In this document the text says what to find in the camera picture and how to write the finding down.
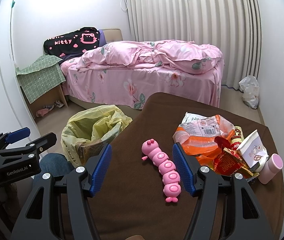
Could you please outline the red gold snack wrapper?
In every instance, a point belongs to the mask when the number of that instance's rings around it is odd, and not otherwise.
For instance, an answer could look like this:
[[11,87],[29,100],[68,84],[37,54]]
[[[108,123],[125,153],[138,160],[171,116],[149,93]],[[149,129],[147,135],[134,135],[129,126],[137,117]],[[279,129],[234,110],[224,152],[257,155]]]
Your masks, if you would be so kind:
[[232,176],[235,173],[240,173],[246,179],[259,176],[259,173],[253,171],[238,152],[238,147],[243,140],[240,126],[235,126],[235,134],[230,141],[221,136],[215,137],[214,142],[222,150],[222,153],[213,160],[213,170],[216,174]]

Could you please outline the white paper snack bag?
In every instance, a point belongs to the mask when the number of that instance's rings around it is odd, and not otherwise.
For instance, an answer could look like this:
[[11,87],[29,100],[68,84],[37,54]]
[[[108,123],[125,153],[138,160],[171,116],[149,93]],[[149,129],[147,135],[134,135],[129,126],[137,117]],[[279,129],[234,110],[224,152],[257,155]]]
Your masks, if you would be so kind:
[[264,147],[257,130],[248,135],[237,147],[237,152],[244,159],[249,169],[261,172],[269,159],[267,149]]

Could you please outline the orange clear plastic bag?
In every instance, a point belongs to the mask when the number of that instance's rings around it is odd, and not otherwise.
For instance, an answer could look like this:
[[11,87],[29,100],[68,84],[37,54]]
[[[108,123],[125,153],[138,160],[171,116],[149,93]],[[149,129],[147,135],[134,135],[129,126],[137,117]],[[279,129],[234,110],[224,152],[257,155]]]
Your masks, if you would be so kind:
[[173,141],[180,143],[187,155],[194,156],[200,165],[213,167],[213,161],[222,153],[215,143],[215,137],[230,140],[235,126],[221,115],[205,117],[185,113],[181,124],[173,135]]

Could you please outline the yellow bag lined trash bin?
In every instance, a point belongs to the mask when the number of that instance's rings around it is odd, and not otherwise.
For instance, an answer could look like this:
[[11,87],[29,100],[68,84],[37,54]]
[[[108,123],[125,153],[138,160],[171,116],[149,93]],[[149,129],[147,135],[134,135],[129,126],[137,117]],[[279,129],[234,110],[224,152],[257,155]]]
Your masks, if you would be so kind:
[[68,120],[62,131],[63,154],[73,167],[83,166],[132,121],[115,105],[101,105],[80,111]]

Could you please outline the blue jeans leg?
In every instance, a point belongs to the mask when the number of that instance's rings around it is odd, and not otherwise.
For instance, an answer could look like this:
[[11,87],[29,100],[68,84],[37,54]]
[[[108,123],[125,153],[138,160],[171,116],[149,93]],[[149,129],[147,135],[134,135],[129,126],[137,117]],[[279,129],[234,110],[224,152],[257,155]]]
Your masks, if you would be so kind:
[[73,169],[73,165],[64,155],[59,153],[48,153],[39,162],[41,172],[34,176],[33,187],[42,179],[43,174],[50,173],[53,177],[65,176]]

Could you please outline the white sneaker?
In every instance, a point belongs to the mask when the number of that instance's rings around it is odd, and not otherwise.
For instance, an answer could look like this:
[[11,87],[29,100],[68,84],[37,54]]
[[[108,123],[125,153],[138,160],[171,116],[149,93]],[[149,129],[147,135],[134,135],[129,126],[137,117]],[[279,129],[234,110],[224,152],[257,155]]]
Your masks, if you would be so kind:
[[64,103],[60,102],[60,100],[57,100],[55,101],[54,105],[57,108],[62,108],[64,106]]

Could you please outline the green checked cloth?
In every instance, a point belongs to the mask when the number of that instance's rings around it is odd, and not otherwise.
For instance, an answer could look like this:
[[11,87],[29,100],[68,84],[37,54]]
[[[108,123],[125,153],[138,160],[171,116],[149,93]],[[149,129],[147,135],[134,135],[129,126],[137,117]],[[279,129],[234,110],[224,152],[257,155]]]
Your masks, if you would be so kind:
[[65,81],[60,61],[62,59],[54,55],[42,55],[28,67],[15,68],[18,82],[29,103]]

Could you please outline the pink caterpillar toy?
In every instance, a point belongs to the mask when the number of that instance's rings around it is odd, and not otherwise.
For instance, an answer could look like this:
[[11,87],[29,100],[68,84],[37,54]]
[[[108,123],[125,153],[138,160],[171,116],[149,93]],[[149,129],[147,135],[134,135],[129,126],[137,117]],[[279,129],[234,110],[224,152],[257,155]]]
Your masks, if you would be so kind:
[[158,142],[154,139],[146,140],[141,146],[141,151],[144,154],[141,159],[143,161],[150,159],[162,175],[165,201],[167,203],[177,203],[178,196],[181,194],[181,178],[175,163],[161,150]]

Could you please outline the pink cylindrical jar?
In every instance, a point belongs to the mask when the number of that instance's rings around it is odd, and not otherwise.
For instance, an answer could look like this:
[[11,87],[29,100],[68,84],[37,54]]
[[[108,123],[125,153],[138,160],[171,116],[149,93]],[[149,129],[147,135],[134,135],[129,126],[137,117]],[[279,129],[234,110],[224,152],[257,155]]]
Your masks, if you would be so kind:
[[263,169],[259,173],[258,179],[262,184],[267,184],[271,181],[278,172],[283,168],[282,158],[274,153],[265,163]]

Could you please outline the black hello kitty pillow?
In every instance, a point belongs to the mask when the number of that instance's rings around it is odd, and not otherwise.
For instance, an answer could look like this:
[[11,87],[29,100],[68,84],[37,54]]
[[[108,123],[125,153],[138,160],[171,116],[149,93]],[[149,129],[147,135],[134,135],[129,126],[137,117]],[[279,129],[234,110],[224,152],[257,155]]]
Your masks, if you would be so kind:
[[43,50],[48,55],[65,57],[68,55],[83,54],[88,50],[98,48],[100,32],[94,27],[82,27],[70,33],[47,39]]

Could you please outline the bed with pink floral sheet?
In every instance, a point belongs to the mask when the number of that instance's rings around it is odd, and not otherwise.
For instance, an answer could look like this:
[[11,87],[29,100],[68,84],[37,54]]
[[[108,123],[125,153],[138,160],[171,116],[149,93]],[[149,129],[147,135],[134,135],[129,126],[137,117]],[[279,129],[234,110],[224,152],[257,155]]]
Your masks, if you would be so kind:
[[77,69],[81,57],[65,61],[61,70],[66,78],[64,93],[83,102],[143,109],[152,94],[161,92],[219,106],[224,67],[198,75],[161,67]]

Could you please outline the beige headboard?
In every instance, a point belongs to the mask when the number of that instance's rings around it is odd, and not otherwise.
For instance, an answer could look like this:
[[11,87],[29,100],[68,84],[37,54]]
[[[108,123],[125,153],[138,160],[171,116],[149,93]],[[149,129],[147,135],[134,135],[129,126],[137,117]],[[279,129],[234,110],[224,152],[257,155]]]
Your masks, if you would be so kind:
[[102,30],[107,43],[123,41],[122,32],[120,29],[103,29]]

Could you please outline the white plastic bag on floor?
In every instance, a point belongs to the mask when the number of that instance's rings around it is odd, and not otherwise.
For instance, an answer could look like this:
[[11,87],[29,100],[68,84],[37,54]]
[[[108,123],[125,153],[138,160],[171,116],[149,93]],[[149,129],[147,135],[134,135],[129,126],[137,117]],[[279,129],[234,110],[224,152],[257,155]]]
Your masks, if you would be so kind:
[[259,83],[256,77],[248,75],[239,82],[243,92],[243,102],[252,109],[257,109],[259,104]]

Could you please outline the pink floral duvet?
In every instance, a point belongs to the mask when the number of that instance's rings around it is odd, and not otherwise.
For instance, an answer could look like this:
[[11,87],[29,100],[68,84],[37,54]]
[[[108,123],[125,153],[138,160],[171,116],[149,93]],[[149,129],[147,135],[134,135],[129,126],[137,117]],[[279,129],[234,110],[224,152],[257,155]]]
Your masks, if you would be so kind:
[[181,40],[119,41],[85,52],[76,65],[77,69],[96,70],[153,67],[198,75],[224,67],[224,60],[220,49],[210,44]]

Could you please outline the white striped curtain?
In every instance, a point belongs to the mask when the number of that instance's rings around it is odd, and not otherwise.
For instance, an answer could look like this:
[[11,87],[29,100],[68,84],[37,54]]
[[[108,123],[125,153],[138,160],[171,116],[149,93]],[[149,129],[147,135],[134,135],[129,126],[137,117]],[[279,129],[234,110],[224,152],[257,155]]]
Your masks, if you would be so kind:
[[257,76],[261,17],[257,0],[126,0],[135,41],[183,40],[212,44],[224,57],[222,83],[238,89]]

